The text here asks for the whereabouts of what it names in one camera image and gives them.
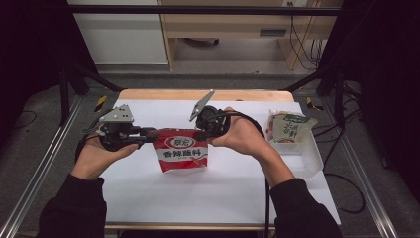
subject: wooden table edge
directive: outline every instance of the wooden table edge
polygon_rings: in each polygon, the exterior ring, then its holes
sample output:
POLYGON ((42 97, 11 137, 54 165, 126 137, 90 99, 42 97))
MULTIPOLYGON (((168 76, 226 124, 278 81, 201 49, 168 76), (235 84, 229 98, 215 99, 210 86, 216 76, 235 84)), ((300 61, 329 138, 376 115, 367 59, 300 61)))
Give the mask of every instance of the wooden table edge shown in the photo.
MULTIPOLYGON (((128 100, 199 100, 210 90, 202 89, 125 89, 118 99, 128 100)), ((211 100, 219 101, 282 101, 294 102, 289 91, 278 90, 215 90, 211 100)))

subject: floor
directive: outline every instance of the floor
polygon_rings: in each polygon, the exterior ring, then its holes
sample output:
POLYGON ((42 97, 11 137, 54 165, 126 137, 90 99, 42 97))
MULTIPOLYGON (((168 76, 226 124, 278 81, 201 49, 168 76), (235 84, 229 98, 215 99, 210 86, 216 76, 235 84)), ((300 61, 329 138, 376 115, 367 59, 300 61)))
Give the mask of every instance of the floor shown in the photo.
MULTIPOLYGON (((309 53, 311 46, 306 46, 309 53)), ((302 59, 305 67, 314 65, 302 59)), ((133 88, 215 88, 215 89, 281 89, 303 78, 314 69, 299 66, 287 69, 276 40, 221 39, 219 45, 180 41, 175 68, 173 70, 142 68, 125 72, 103 71, 108 80, 124 87, 133 88)), ((368 128, 363 123, 363 115, 357 110, 357 100, 345 96, 345 114, 348 115, 345 133, 336 139, 340 130, 334 127, 332 117, 334 91, 326 97, 318 97, 314 91, 319 81, 315 80, 293 92, 295 101, 301 104, 306 116, 316 118, 318 124, 313 129, 318 149, 323 160, 328 160, 324 172, 327 176, 333 198, 337 202, 342 233, 345 237, 420 237, 420 205, 404 185, 398 172, 384 169, 368 128), (312 100, 314 107, 307 105, 312 100), (321 134, 327 128, 332 130, 321 134), (358 166, 364 175, 357 175, 358 166), (337 177, 344 177, 354 183, 337 177), (360 212, 363 200, 367 205, 360 212)), ((38 165, 45 157, 54 135, 60 130, 59 88, 52 87, 40 92, 27 102, 25 111, 16 123, 16 129, 8 144, 0 150, 0 222, 5 224, 16 207, 26 214, 15 220, 19 224, 16 237, 33 237, 37 230, 38 216, 45 202, 60 187, 64 175, 73 162, 75 141, 78 131, 91 121, 101 95, 108 99, 104 107, 112 107, 118 93, 110 92, 103 86, 88 81, 91 90, 83 96, 78 115, 74 118, 72 130, 60 141, 60 149, 49 164, 49 171, 43 177, 33 197, 24 197, 26 186, 36 173, 38 165), (26 199, 22 205, 19 199, 26 199)), ((349 86, 358 89, 355 83, 349 86)), ((76 102, 78 97, 71 97, 76 102)), ((116 237, 115 231, 107 231, 109 237, 116 237)))

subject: red snack bag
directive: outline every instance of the red snack bag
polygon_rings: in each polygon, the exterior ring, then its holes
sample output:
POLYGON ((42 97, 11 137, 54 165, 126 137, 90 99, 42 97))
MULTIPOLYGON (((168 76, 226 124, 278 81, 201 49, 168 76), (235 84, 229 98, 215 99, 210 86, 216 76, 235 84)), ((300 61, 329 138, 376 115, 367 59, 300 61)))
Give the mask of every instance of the red snack bag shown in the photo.
POLYGON ((208 145, 194 140, 200 131, 164 128, 153 142, 163 172, 207 167, 208 145))

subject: black sleeve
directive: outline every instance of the black sleeve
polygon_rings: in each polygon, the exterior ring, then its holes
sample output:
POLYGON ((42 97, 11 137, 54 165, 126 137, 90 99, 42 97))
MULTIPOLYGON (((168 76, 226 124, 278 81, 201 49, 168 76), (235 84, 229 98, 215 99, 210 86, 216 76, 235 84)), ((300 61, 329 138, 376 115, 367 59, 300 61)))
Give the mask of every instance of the black sleeve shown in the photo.
POLYGON ((106 202, 103 178, 88 181, 68 175, 56 197, 44 207, 38 238, 103 238, 106 202))
POLYGON ((270 191, 277 218, 277 238, 343 237, 328 209, 309 193, 306 183, 295 178, 276 185, 270 191))

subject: white paper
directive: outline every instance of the white paper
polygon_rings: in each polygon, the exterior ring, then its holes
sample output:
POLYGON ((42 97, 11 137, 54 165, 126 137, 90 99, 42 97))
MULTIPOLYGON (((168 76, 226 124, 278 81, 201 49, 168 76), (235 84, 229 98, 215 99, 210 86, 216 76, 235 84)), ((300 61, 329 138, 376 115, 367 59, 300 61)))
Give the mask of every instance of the white paper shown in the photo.
MULTIPOLYGON (((189 116, 196 101, 118 100, 128 104, 134 125, 194 128, 189 116)), ((232 106, 264 128, 269 109, 301 112, 294 102, 210 101, 232 106)), ((152 144, 113 164, 102 175, 107 222, 165 224, 264 225, 265 183, 259 163, 250 156, 209 145, 208 167, 163 173, 152 144)), ((307 181, 314 198, 340 219, 322 172, 307 181)), ((276 217, 270 205, 270 223, 276 217)))

